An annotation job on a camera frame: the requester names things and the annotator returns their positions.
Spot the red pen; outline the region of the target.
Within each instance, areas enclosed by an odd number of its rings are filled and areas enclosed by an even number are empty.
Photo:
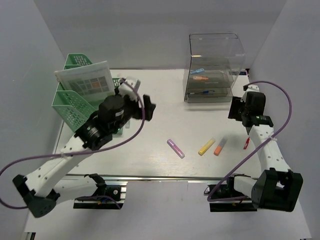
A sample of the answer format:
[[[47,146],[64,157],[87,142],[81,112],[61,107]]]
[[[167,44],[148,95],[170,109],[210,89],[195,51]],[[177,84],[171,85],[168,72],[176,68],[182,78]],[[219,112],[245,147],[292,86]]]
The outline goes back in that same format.
[[[244,150],[246,150],[248,148],[249,143],[250,143],[250,138],[248,137],[246,142],[245,142],[245,145],[243,147]]]

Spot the document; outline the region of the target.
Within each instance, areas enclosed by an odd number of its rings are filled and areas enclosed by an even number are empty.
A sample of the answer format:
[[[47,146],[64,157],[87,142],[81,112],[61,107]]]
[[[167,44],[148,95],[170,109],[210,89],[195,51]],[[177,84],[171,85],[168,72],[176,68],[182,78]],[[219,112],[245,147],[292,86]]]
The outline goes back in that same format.
[[[64,90],[74,91],[88,102],[104,100],[115,93],[115,84],[107,61],[58,70],[54,74]]]

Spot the blue ballpoint pen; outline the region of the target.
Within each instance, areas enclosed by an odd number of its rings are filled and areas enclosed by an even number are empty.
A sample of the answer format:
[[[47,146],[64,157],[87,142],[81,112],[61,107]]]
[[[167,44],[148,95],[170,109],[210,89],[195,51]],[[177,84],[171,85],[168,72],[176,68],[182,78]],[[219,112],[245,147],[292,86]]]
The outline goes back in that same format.
[[[204,90],[204,91],[196,91],[196,92],[190,92],[188,95],[202,95],[202,94],[212,94],[215,93],[214,90]]]

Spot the blue highlighter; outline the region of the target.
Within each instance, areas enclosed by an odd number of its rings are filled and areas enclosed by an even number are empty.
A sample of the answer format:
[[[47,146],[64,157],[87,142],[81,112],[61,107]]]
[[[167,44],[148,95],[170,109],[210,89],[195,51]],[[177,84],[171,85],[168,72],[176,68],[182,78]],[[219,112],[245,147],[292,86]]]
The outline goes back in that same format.
[[[204,72],[205,72],[205,70],[203,68],[199,68],[199,69],[190,71],[190,74],[194,75],[194,74],[201,74]]]

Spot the purple highlighter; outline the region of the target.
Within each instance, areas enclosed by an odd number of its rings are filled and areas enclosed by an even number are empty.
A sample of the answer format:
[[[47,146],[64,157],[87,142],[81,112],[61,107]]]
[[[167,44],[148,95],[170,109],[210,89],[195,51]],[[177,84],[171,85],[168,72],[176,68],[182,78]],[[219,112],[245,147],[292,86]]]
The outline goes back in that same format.
[[[172,139],[168,139],[167,144],[170,146],[170,148],[179,156],[180,159],[183,159],[185,157],[185,154],[182,152],[182,150],[173,142]]]

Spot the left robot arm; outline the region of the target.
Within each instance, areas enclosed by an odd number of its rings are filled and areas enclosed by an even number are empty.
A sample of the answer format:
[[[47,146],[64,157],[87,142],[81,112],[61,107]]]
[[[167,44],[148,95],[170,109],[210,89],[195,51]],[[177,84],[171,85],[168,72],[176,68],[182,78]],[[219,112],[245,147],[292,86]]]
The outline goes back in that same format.
[[[130,119],[150,121],[156,105],[149,95],[143,95],[143,108],[128,95],[108,96],[87,121],[62,148],[62,156],[45,162],[26,176],[17,175],[12,182],[28,210],[35,218],[41,218],[62,202],[79,199],[81,201],[119,201],[115,194],[120,188],[108,186],[97,173],[86,174],[80,180],[64,180],[64,176],[94,151],[112,141]]]

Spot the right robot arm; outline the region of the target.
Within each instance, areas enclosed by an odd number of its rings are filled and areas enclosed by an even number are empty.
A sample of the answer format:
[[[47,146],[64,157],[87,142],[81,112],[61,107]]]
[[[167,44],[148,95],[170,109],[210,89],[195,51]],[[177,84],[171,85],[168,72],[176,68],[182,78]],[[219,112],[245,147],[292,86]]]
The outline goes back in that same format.
[[[274,124],[264,115],[266,96],[247,89],[242,97],[233,97],[229,118],[240,121],[257,149],[261,175],[255,180],[235,175],[225,188],[226,195],[236,200],[245,195],[258,209],[292,212],[302,185],[302,175],[293,172],[283,158],[278,143],[272,136]]]

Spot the green highlighter by rack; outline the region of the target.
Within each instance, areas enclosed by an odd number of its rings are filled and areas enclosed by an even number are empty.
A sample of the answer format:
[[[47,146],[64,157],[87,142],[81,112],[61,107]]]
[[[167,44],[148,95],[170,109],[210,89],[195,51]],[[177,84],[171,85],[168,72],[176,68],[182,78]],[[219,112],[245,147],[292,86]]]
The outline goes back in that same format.
[[[130,128],[130,125],[131,125],[131,124],[130,124],[130,121],[128,121],[128,122],[125,124],[125,128],[126,128],[126,129],[129,129],[129,128]]]

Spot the green file organizer rack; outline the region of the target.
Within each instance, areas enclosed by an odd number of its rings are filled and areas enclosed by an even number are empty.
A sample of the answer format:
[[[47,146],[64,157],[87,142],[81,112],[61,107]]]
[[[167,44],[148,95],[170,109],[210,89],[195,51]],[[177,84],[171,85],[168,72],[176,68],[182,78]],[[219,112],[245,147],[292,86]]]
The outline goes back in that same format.
[[[68,70],[77,67],[83,67],[94,64],[90,59],[82,53],[70,53],[62,70]],[[112,78],[115,88],[120,85],[118,78]],[[99,108],[104,99],[87,101],[78,93],[72,90],[64,90],[63,86],[58,81],[52,107],[61,116],[64,123],[75,132],[89,118],[89,116]]]

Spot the orange highlighter white cap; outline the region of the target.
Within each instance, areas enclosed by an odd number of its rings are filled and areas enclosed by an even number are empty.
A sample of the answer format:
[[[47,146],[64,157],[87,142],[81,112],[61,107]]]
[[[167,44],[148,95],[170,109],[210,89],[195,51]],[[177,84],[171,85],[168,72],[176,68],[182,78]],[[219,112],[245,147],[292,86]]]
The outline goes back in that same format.
[[[221,141],[219,142],[219,144],[217,145],[217,147],[215,148],[215,150],[213,152],[213,154],[215,156],[219,156],[220,155],[220,153],[221,153],[222,149],[224,148],[225,144],[227,143],[227,141],[228,141],[228,137],[227,136],[224,136],[221,139]]]

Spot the yellow highlighter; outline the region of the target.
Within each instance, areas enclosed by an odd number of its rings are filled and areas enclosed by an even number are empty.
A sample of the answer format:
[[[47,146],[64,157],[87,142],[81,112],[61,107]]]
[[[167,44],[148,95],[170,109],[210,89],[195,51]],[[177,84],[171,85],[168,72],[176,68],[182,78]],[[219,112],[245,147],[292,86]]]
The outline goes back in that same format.
[[[200,156],[203,156],[215,142],[216,142],[215,138],[211,138],[205,145],[201,147],[201,149],[198,151],[198,154]]]

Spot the clear acrylic drawer unit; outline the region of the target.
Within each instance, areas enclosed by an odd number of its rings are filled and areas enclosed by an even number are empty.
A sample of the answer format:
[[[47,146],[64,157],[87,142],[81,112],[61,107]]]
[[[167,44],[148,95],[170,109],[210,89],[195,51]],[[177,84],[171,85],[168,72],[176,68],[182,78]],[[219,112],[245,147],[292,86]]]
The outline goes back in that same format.
[[[238,35],[232,32],[190,34],[189,49],[189,65],[183,82],[184,101],[190,104],[230,102],[233,86],[246,60]],[[190,74],[201,68],[203,73]],[[208,77],[209,80],[194,80],[193,76]],[[208,90],[215,93],[188,95]]]

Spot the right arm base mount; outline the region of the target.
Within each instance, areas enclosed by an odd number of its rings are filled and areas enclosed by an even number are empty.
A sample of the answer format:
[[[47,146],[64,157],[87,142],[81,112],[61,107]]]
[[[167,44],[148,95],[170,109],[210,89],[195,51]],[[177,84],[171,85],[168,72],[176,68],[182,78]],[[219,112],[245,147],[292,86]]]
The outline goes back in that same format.
[[[256,212],[257,209],[252,204],[250,198],[237,199],[244,197],[238,191],[231,189],[227,184],[222,184],[219,189],[210,197],[211,200],[236,198],[234,200],[219,200],[209,203],[211,213],[240,213]]]

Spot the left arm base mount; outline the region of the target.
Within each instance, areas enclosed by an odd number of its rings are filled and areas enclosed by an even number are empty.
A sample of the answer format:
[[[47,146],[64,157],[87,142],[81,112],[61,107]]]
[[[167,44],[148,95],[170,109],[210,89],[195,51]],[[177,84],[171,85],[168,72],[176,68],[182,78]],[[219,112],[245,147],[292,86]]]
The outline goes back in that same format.
[[[73,202],[74,209],[120,210],[125,202],[127,182],[107,181],[105,188],[92,194],[82,193]]]

